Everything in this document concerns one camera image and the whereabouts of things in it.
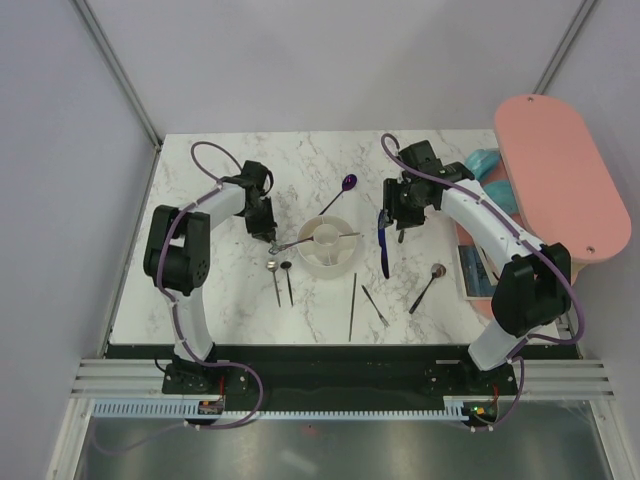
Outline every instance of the metal floor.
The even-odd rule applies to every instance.
[[[175,423],[97,421],[97,438],[107,448]],[[178,429],[119,457],[85,448],[80,465],[87,471],[78,478],[89,480],[612,478],[591,409],[582,402],[522,403],[493,433],[433,421],[269,420],[219,432]]]

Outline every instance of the pink oval tray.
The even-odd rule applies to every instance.
[[[505,101],[495,132],[525,227],[576,263],[620,252],[631,220],[584,120],[571,106],[542,95]]]

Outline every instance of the white bowl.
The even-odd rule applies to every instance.
[[[358,236],[339,237],[347,233],[354,233],[351,225],[333,215],[314,217],[306,222],[298,232],[298,240],[314,239],[297,245],[304,268],[324,280],[337,278],[349,271]]]

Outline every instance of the metal utensil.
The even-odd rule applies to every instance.
[[[356,282],[358,281],[358,274],[353,274],[353,293],[351,294],[351,320],[349,321],[349,341],[351,341],[351,332],[353,332],[353,312],[356,307]]]
[[[356,183],[358,183],[358,177],[356,177],[353,173],[350,173],[349,175],[347,175],[346,177],[344,177],[344,179],[342,180],[342,190],[340,190],[340,193],[338,195],[336,195],[333,200],[331,200],[329,202],[329,205],[327,205],[326,207],[324,207],[324,209],[318,214],[318,216],[320,215],[324,215],[324,212],[326,212],[327,210],[329,210],[329,207],[331,205],[333,205],[333,202],[335,202],[340,195],[342,195],[344,192],[348,192],[349,190],[351,190],[353,187],[356,186]]]
[[[355,237],[356,235],[360,235],[360,232],[343,233],[342,235],[339,235],[338,238]],[[307,237],[307,238],[303,238],[302,240],[298,240],[296,242],[283,243],[282,245],[278,245],[277,243],[274,242],[274,243],[271,244],[271,248],[269,249],[269,254],[277,255],[278,253],[283,252],[283,251],[287,250],[288,248],[295,247],[296,245],[299,245],[299,244],[304,243],[304,242],[310,242],[311,240],[313,240],[313,236]]]
[[[278,290],[278,280],[276,279],[276,272],[278,271],[278,262],[271,259],[267,262],[267,270],[273,274],[273,286],[276,287],[276,297],[278,298],[278,306],[280,307],[280,291]]]
[[[445,273],[447,273],[447,269],[445,268],[444,265],[442,265],[440,263],[434,263],[432,265],[432,267],[431,267],[431,280],[429,280],[429,283],[427,283],[427,286],[424,287],[424,290],[422,291],[422,293],[420,293],[420,295],[418,296],[416,301],[413,302],[413,305],[411,305],[411,308],[409,309],[409,313],[410,314],[413,315],[413,312],[415,312],[416,308],[418,308],[418,305],[420,305],[420,302],[422,301],[422,297],[424,297],[424,294],[427,293],[427,288],[429,288],[431,286],[431,284],[433,283],[433,281],[436,278],[443,277]]]
[[[293,307],[293,293],[291,292],[291,279],[289,279],[289,269],[293,266],[293,264],[289,261],[282,262],[280,264],[280,268],[287,272],[287,286],[289,287],[289,300],[291,301],[291,306]]]
[[[378,307],[376,307],[376,304],[373,302],[373,298],[371,298],[371,295],[369,295],[369,292],[367,292],[367,287],[365,287],[364,285],[361,285],[362,290],[364,291],[364,294],[367,296],[367,298],[369,299],[369,301],[371,302],[371,305],[373,305],[373,308],[376,309],[376,312],[378,313],[378,318],[380,319],[380,321],[382,322],[382,324],[385,327],[389,326],[389,322],[387,322],[387,319],[384,318],[384,315],[382,315],[382,313],[380,312],[380,310],[378,310]]]

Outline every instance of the blue cloth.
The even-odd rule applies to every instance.
[[[464,164],[480,183],[484,182],[500,161],[498,150],[479,149],[467,157]]]

